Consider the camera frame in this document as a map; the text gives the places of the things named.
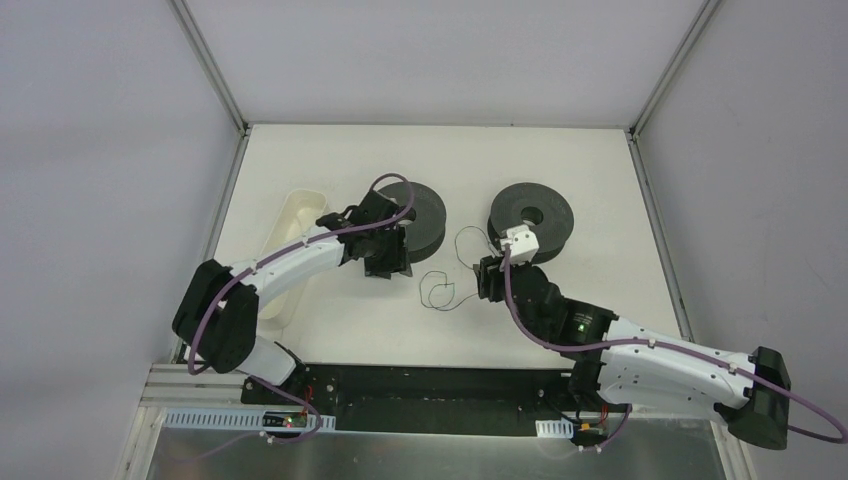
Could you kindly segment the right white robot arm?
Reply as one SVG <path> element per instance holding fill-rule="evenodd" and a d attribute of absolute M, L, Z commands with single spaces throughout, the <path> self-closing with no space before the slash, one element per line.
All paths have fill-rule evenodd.
<path fill-rule="evenodd" d="M 654 407 L 722 424 L 760 448 L 786 449 L 791 380 L 778 351 L 731 352 L 657 333 L 565 297 L 529 263 L 504 268 L 488 256 L 473 271 L 480 298 L 505 302 L 531 341 L 573 360 L 567 393 L 576 407 Z"/>

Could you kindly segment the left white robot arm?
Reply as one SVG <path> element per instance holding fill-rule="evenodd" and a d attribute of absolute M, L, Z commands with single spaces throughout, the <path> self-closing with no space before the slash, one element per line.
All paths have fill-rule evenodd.
<path fill-rule="evenodd" d="M 366 270 L 388 278 L 407 275 L 410 260 L 400 222 L 411 210 L 374 189 L 357 205 L 318 218 L 305 235 L 260 260 L 226 266 L 200 264 L 172 321 L 189 348 L 191 369 L 238 370 L 261 379 L 281 404 L 297 402 L 305 378 L 300 360 L 258 333 L 259 313 L 276 298 L 315 275 L 360 260 Z"/>

